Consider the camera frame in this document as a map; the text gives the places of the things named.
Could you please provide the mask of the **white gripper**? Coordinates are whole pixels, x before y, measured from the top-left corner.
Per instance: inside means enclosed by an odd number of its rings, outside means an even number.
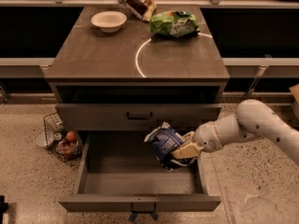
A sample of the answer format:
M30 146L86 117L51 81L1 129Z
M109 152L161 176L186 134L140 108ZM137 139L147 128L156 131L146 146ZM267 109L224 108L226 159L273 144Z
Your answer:
M218 137L216 125L213 121L200 125L195 132L185 133L183 140L188 144L184 144L171 152L175 159L194 158L202 150L211 153L223 149L223 144Z

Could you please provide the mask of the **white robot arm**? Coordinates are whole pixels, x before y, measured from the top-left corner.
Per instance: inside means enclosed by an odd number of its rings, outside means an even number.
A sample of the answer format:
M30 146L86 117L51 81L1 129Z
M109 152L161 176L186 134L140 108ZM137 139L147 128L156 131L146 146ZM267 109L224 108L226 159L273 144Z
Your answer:
M183 136L184 143L171 152L175 159L195 158L202 151L215 152L232 143L266 138L299 164L299 132L264 103L248 99L234 115L200 125Z

